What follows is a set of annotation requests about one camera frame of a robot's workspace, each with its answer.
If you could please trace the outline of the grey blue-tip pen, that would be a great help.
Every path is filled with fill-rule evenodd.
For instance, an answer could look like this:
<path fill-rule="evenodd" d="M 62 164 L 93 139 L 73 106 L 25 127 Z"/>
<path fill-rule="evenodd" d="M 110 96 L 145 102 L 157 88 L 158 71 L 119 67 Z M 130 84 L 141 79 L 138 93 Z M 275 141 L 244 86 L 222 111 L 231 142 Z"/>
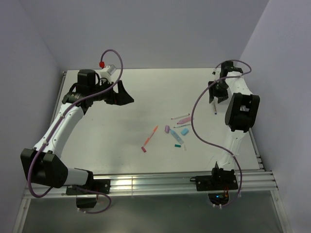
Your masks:
<path fill-rule="evenodd" d="M 214 114 L 217 115 L 217 108 L 216 108 L 216 103 L 213 102 L 212 103 L 212 106 L 213 106 L 213 111 L 214 111 Z"/>

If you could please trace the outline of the orange pen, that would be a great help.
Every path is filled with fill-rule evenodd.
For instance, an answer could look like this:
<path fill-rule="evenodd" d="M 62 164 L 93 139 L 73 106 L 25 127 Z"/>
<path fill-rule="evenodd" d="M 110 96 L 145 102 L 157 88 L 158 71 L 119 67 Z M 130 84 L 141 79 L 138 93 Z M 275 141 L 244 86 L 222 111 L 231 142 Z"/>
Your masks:
<path fill-rule="evenodd" d="M 154 135 L 154 133 L 157 131 L 157 129 L 158 129 L 158 126 L 156 126 L 154 129 L 153 129 L 153 131 L 152 131 L 152 133 L 151 133 L 151 135 L 146 139 L 146 141 L 144 142 L 144 147 L 148 144 L 148 142 L 150 141 L 150 139 L 153 137 L 153 135 Z"/>

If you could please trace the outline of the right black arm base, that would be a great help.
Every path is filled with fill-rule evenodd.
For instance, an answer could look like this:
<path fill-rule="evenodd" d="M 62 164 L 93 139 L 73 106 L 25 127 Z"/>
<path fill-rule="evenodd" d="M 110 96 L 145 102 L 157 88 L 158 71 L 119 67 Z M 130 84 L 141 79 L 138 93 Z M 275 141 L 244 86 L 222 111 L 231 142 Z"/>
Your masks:
<path fill-rule="evenodd" d="M 215 167 L 211 175 L 194 176 L 190 178 L 190 182 L 195 182 L 197 191 L 227 191 L 239 188 L 233 169 L 227 171 Z"/>

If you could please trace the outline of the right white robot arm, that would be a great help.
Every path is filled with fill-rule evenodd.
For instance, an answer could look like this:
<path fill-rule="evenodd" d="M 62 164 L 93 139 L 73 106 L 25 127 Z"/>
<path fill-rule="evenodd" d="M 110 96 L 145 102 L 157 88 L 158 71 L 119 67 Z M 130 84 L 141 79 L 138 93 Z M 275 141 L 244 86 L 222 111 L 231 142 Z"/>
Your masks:
<path fill-rule="evenodd" d="M 210 86 L 209 103 L 220 104 L 229 101 L 225 112 L 225 125 L 228 133 L 225 138 L 225 151 L 216 167 L 225 171 L 232 171 L 238 163 L 237 158 L 241 140 L 255 124 L 260 97 L 248 88 L 243 76 L 242 68 L 234 66 L 238 60 L 227 60 L 217 65 L 219 67 L 219 81 L 208 82 Z"/>

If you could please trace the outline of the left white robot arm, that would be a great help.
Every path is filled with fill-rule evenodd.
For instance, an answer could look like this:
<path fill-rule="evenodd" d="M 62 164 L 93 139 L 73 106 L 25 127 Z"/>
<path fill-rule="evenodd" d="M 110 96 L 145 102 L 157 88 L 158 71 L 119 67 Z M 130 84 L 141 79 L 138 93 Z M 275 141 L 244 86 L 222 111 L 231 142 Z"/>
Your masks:
<path fill-rule="evenodd" d="M 116 83 L 118 91 L 114 91 L 115 84 L 111 76 L 115 70 L 113 65 L 108 65 L 99 71 L 78 71 L 76 83 L 63 97 L 58 114 L 45 135 L 31 149 L 24 149 L 21 153 L 28 183 L 52 188 L 77 185 L 84 194 L 94 190 L 93 173 L 85 169 L 68 168 L 61 161 L 61 154 L 73 129 L 94 102 L 104 101 L 119 106 L 134 102 L 122 81 Z"/>

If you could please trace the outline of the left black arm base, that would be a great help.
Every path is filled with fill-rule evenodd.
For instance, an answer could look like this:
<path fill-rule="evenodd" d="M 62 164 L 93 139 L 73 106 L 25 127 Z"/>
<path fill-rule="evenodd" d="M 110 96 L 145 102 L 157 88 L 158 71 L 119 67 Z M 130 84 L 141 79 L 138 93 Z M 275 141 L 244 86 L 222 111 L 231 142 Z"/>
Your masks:
<path fill-rule="evenodd" d="M 86 185 L 73 185 L 66 188 L 67 196 L 81 196 L 81 195 L 96 195 L 94 198 L 76 198 L 76 206 L 80 210 L 89 211 L 97 204 L 99 196 L 104 196 L 108 199 L 108 204 L 105 207 L 107 210 L 112 203 L 111 198 L 109 197 L 111 187 L 110 179 L 95 179 L 92 184 Z"/>

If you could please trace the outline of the white thin pen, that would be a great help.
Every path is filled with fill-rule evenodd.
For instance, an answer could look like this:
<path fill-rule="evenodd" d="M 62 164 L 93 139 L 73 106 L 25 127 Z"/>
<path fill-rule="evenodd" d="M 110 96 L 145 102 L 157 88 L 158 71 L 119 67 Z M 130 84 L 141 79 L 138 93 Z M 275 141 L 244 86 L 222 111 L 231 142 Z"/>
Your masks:
<path fill-rule="evenodd" d="M 183 114 L 183 115 L 180 115 L 180 116 L 172 117 L 171 120 L 181 119 L 181 118 L 185 118 L 185 117 L 188 117 L 188 116 L 190 116 L 190 113 Z"/>

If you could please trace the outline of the teal thin pen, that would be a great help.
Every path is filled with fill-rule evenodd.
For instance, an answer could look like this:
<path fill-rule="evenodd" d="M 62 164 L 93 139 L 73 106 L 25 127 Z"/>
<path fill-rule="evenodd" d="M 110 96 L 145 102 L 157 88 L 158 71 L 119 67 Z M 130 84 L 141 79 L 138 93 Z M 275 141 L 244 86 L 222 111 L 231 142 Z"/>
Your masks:
<path fill-rule="evenodd" d="M 173 128 L 182 128 L 182 127 L 187 127 L 187 126 L 191 126 L 191 123 L 187 123 L 187 124 L 177 124 L 177 125 L 174 126 Z"/>

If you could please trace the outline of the pink highlighter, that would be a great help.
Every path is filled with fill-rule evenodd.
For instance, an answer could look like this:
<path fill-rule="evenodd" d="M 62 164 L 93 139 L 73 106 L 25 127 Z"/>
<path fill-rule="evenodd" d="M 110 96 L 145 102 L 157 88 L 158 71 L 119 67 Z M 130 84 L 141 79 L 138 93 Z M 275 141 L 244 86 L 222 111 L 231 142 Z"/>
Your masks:
<path fill-rule="evenodd" d="M 185 118 L 179 120 L 179 121 L 177 122 L 177 124 L 178 124 L 178 125 L 186 124 L 186 123 L 188 123 L 188 122 L 191 122 L 191 119 L 192 119 L 192 116 L 187 116 L 187 117 L 185 117 Z"/>

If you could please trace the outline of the light blue cap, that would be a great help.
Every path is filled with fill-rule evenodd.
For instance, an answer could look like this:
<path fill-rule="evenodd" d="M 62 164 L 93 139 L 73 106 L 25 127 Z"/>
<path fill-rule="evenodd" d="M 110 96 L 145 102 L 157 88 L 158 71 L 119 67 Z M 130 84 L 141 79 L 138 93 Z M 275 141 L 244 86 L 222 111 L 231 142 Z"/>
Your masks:
<path fill-rule="evenodd" d="M 181 134 L 183 136 L 187 135 L 189 133 L 189 130 L 187 128 L 184 128 L 182 131 L 181 131 Z"/>

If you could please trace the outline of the purple marker cap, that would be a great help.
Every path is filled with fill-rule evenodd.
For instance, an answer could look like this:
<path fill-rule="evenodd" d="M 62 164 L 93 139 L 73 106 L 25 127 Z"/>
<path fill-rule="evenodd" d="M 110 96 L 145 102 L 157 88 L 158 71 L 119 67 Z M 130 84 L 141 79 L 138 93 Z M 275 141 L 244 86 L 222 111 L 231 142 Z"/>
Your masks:
<path fill-rule="evenodd" d="M 169 133 L 170 132 L 170 127 L 169 127 L 169 125 L 166 125 L 165 126 L 165 133 Z"/>

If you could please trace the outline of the light blue highlighter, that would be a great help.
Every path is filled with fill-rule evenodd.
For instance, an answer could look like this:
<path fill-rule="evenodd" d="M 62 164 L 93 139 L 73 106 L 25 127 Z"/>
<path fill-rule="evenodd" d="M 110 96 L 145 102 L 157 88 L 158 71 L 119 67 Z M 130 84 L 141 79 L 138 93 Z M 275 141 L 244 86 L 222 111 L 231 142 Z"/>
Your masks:
<path fill-rule="evenodd" d="M 170 129 L 170 133 L 180 145 L 184 144 L 182 138 L 174 130 Z"/>

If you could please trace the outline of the aluminium rail frame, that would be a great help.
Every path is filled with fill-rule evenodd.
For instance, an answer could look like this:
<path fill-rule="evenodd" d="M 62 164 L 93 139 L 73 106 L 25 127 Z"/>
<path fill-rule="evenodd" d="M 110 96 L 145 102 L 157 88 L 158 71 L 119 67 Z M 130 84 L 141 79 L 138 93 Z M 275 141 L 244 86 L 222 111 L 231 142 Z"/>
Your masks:
<path fill-rule="evenodd" d="M 83 214 L 65 188 L 41 199 L 25 190 L 14 232 L 290 233 L 274 175 L 264 169 L 251 133 L 240 148 L 241 196 L 230 192 L 232 203 L 216 209 L 209 193 L 198 192 L 190 178 L 209 174 L 221 151 L 200 142 L 193 132 L 178 149 L 164 132 L 165 125 L 176 124 L 172 117 L 191 111 L 211 79 L 209 68 L 125 70 L 122 80 L 135 102 L 120 108 L 95 103 L 62 154 L 67 166 L 111 180 L 110 209 Z"/>

